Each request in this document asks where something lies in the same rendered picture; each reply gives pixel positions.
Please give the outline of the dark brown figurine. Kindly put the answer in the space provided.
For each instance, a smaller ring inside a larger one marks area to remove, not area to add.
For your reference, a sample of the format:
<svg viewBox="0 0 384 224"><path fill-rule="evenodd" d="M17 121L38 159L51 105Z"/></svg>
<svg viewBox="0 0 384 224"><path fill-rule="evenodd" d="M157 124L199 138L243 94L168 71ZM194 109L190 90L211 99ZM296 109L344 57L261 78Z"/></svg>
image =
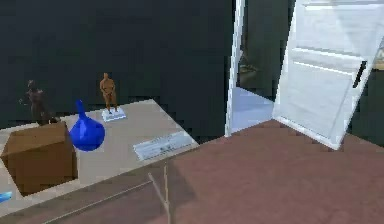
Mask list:
<svg viewBox="0 0 384 224"><path fill-rule="evenodd" d="M28 90L24 96L19 99L19 103L24 106L30 105L33 121L39 126L59 123L61 119L56 117L55 114L47 108L43 97L44 91L36 87L34 80L28 81L27 88Z"/></svg>

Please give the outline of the orange human figurine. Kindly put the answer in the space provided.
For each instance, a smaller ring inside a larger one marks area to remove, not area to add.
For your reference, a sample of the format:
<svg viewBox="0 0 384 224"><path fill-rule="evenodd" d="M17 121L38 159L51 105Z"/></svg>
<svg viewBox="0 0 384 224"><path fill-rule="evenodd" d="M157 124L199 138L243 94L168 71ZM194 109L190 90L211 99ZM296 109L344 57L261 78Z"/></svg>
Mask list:
<svg viewBox="0 0 384 224"><path fill-rule="evenodd" d="M102 118L105 122L123 119L126 117L122 108L117 105L116 86L114 80L108 73L103 74L99 83L106 108L102 111Z"/></svg>

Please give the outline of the white room door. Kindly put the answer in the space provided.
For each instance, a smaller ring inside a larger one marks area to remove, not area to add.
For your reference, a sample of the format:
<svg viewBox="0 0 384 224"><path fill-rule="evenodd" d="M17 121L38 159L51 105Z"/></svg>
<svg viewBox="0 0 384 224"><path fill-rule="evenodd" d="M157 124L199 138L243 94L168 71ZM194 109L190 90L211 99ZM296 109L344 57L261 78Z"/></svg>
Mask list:
<svg viewBox="0 0 384 224"><path fill-rule="evenodd" d="M384 0L296 0L273 118L337 150L383 39Z"/></svg>

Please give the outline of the brown cardboard box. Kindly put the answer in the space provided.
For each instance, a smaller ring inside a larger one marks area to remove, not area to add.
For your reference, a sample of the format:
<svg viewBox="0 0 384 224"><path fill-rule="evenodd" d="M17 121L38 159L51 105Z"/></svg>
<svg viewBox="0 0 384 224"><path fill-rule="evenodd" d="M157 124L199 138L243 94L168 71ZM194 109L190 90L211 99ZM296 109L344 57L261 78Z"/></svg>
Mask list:
<svg viewBox="0 0 384 224"><path fill-rule="evenodd" d="M77 156L64 122L12 132L0 159L22 196L78 178Z"/></svg>

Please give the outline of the white flat paper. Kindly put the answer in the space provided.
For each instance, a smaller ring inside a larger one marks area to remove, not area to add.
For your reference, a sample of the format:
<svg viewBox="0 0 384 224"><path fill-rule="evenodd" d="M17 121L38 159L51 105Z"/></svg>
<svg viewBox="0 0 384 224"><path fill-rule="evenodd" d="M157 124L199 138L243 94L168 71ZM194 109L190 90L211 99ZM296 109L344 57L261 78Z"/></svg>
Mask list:
<svg viewBox="0 0 384 224"><path fill-rule="evenodd" d="M179 131L136 144L133 150L140 160L147 160L193 143L194 139L187 132Z"/></svg>

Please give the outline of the blue round vase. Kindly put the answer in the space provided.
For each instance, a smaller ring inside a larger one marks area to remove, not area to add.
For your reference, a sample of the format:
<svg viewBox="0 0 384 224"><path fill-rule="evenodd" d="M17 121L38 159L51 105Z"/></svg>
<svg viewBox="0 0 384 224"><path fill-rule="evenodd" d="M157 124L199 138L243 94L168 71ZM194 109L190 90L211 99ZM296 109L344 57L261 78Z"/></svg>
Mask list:
<svg viewBox="0 0 384 224"><path fill-rule="evenodd" d="M105 139L104 126L86 115L83 102L76 101L78 119L69 134L73 145L80 151L91 152L98 149Z"/></svg>

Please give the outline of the beige table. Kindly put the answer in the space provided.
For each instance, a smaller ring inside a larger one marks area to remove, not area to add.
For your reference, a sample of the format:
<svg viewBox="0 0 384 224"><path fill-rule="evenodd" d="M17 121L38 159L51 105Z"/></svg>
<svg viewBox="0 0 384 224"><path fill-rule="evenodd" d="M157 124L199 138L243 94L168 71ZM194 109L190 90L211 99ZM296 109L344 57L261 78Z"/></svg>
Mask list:
<svg viewBox="0 0 384 224"><path fill-rule="evenodd" d="M162 199L152 173L166 169L170 157L196 148L198 143L154 100L126 104L122 109L124 119L105 124L101 148L77 154L77 180L23 197L0 162L0 190L13 193L10 200L0 203L0 224L57 224L148 184ZM134 150L136 144L175 133L185 139L185 145L169 146L146 159Z"/></svg>

